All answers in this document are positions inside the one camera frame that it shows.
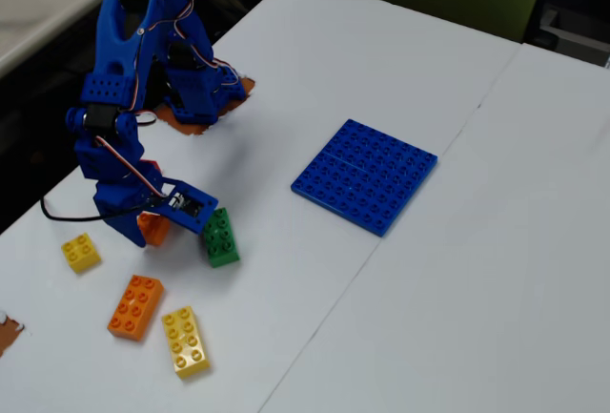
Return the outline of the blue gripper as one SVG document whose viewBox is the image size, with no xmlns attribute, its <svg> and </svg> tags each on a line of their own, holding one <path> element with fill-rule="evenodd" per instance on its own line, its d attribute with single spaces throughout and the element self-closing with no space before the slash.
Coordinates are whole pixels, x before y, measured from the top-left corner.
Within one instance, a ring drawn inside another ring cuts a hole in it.
<svg viewBox="0 0 610 413">
<path fill-rule="evenodd" d="M 139 161 L 135 171 L 116 157 L 92 160 L 96 193 L 93 197 L 101 220 L 138 247 L 147 242 L 138 227 L 139 215 L 167 201 L 161 174 L 153 161 Z"/>
</svg>

